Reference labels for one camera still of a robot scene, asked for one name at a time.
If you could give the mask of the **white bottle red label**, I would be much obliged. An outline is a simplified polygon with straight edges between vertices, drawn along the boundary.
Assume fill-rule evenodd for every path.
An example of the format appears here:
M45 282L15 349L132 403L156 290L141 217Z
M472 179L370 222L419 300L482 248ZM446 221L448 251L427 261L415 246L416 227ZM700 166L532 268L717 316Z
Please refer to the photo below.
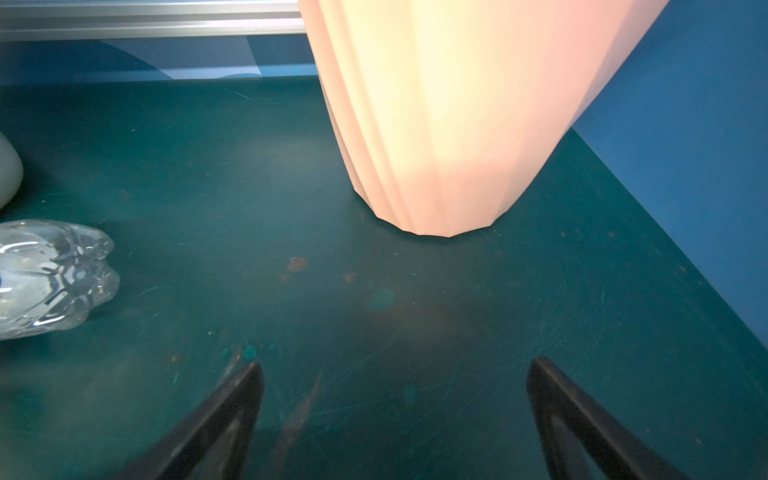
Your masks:
M0 133L0 208L17 194L23 180L22 160L7 137Z

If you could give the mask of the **beige ribbed flower pot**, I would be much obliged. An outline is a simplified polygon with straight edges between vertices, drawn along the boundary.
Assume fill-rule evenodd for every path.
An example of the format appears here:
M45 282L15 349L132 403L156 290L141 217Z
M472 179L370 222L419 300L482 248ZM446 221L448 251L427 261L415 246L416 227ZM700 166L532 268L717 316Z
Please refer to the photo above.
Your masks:
M661 1L303 1L354 191L452 237L492 225L664 9Z

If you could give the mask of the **aluminium frame back rail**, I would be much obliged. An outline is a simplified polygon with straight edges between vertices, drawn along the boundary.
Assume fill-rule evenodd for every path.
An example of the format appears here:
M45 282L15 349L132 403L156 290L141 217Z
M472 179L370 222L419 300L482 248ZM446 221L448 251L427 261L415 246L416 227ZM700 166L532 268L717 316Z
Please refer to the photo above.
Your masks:
M1 40L295 35L296 1L3 1Z

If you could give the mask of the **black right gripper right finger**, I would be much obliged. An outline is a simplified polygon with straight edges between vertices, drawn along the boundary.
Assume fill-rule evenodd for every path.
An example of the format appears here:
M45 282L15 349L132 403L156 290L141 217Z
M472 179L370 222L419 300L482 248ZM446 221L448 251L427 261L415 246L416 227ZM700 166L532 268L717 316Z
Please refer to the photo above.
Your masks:
M552 479L685 479L547 357L532 360L527 394Z

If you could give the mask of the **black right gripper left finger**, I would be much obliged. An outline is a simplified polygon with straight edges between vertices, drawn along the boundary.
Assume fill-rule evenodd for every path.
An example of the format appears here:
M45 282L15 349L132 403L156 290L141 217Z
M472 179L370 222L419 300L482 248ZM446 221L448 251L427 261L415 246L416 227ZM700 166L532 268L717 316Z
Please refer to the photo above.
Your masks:
M116 479L189 479L209 463L215 479L240 479L264 395L259 362L232 375Z

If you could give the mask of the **clear bottle green cap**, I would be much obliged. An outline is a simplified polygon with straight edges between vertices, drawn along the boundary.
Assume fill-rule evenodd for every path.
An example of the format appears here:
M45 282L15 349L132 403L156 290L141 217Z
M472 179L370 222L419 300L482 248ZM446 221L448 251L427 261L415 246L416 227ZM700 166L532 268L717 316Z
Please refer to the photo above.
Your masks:
M120 277L107 263L103 231L51 220L1 225L1 338L14 340L81 325L114 298Z

